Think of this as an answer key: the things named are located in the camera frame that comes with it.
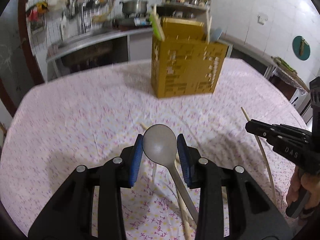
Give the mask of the person's right hand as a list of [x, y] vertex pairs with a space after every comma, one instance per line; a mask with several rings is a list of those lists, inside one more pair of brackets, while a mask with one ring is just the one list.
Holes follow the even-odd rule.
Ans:
[[320, 195], [320, 185], [319, 185], [319, 176], [314, 176], [309, 173], [304, 173], [301, 178], [299, 178], [299, 167], [295, 167], [295, 171], [292, 175], [290, 181], [290, 187], [287, 192], [286, 202], [288, 205], [291, 205], [292, 202], [298, 200], [299, 188], [305, 188], [310, 192], [309, 201], [305, 204], [304, 208], [306, 210], [316, 207], [319, 204], [319, 195]]

